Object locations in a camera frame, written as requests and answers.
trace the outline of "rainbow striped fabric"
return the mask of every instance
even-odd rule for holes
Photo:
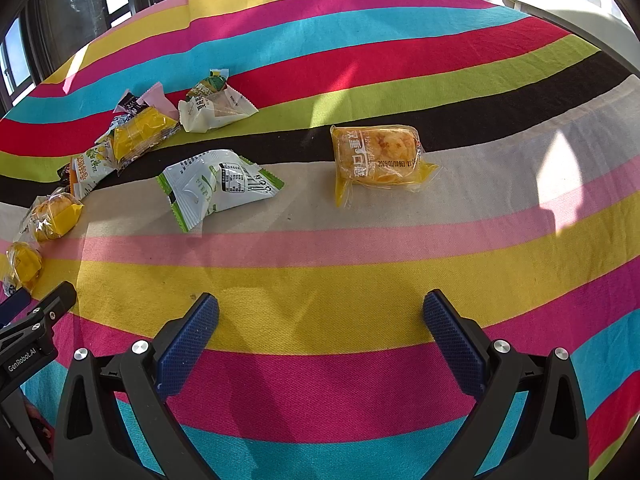
[[[211,67],[260,112],[107,177],[44,248],[34,296],[69,280],[79,298],[57,362],[24,385],[45,417],[75,348],[121,352],[208,291],[220,325],[169,404],[221,478],[421,478],[472,407],[420,320],[439,287],[491,338],[571,352],[595,477],[640,412],[640,81],[481,0],[166,0],[0,121],[0,249],[125,88],[160,80],[176,102]],[[418,194],[359,187],[337,209],[331,124],[414,126],[442,170]],[[152,178],[213,148],[286,186],[184,235]]]

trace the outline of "nutrition label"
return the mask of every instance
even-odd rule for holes
[[[246,179],[244,171],[238,164],[222,162],[220,164],[221,172],[220,181],[222,183],[222,191],[228,193],[244,193],[246,189]]]

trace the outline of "plastic wrapper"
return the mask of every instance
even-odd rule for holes
[[[116,129],[116,127],[122,126],[124,123],[126,123],[127,121],[130,121],[132,118],[133,118],[132,114],[121,114],[121,115],[114,116],[114,118],[111,120],[111,124],[107,128],[107,131],[104,132],[100,137],[95,139],[94,144],[100,144],[101,142],[104,141],[104,139],[106,139],[109,136],[113,137],[113,131]]]
[[[58,188],[49,196],[39,196],[20,227],[28,229],[37,243],[55,240],[68,233],[78,223],[82,203],[70,193]]]
[[[225,87],[227,79],[229,79],[228,68],[212,68],[209,70],[209,77],[199,81],[187,92],[187,101],[192,97],[205,97],[220,92]]]
[[[124,95],[116,104],[116,107],[113,109],[114,113],[125,113],[131,116],[138,115],[142,110],[147,107],[145,102],[141,102],[140,98],[133,95],[129,89],[125,90]]]
[[[111,138],[107,138],[82,155],[71,158],[68,170],[71,194],[82,200],[115,169]]]
[[[226,84],[228,70],[211,70],[178,102],[180,122],[187,132],[203,134],[245,119],[258,111],[246,97]]]
[[[157,82],[149,90],[143,93],[138,99],[139,103],[144,103],[148,106],[152,106],[158,110],[161,114],[171,117],[174,121],[180,119],[178,108],[166,98],[164,95],[164,88],[161,82]]]
[[[169,166],[156,179],[170,197],[184,232],[211,213],[270,198],[284,186],[279,178],[231,150],[192,156]]]
[[[419,190],[436,170],[424,161],[420,138],[410,126],[331,127],[335,155],[335,203],[349,203],[354,182]]]
[[[118,173],[178,129],[177,121],[151,106],[117,126],[113,130],[113,156]]]
[[[20,222],[14,242],[6,250],[10,272],[2,280],[7,296],[23,286],[31,291],[42,269],[40,244],[68,233],[77,223],[82,204],[62,187],[39,196]]]
[[[10,273],[2,280],[5,295],[12,295],[22,286],[31,292],[42,269],[40,252],[26,242],[14,242],[7,247],[6,257]]]

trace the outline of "yellow snack package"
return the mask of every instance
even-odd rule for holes
[[[33,290],[40,269],[42,256],[26,242],[14,242],[6,250],[11,275],[5,277],[15,289],[23,286],[28,291]]]
[[[349,202],[354,182],[416,191],[437,168],[422,160],[418,131],[410,126],[332,126],[331,139],[338,207]]]
[[[39,196],[27,216],[29,231],[38,243],[60,238],[78,223],[83,207],[61,187],[49,196]]]
[[[178,121],[149,106],[113,130],[113,155],[118,170],[177,131]]]

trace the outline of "blue stripe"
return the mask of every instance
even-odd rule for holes
[[[629,375],[640,370],[639,348],[640,310],[634,310],[598,332],[571,355],[587,417]]]
[[[514,399],[507,419],[480,471],[499,464],[524,406],[526,394]],[[161,472],[131,406],[119,403],[142,463]],[[406,480],[421,478],[452,441],[465,418],[427,430],[364,442],[283,444],[242,439],[183,427],[204,460],[225,480]]]
[[[157,57],[105,76],[64,97],[25,97],[7,116],[31,124],[74,121],[112,110],[127,88],[137,95],[157,81],[162,82],[167,93],[191,88],[211,67],[228,68],[231,74],[238,74],[346,46],[459,34],[505,25],[524,17],[526,14],[522,12],[501,6],[489,9],[390,7],[315,16],[207,41],[187,52]]]
[[[640,370],[640,310],[635,310],[580,346],[572,361],[582,390],[587,416],[636,370]],[[53,362],[23,389],[43,416],[55,422],[66,369]],[[514,400],[496,443],[482,464],[484,471],[500,462],[516,427],[526,396]],[[140,458],[158,470],[131,408],[120,411]],[[420,478],[440,456],[464,418],[414,431],[363,442],[340,444],[284,444],[242,439],[183,426],[195,447],[225,479],[406,479]]]

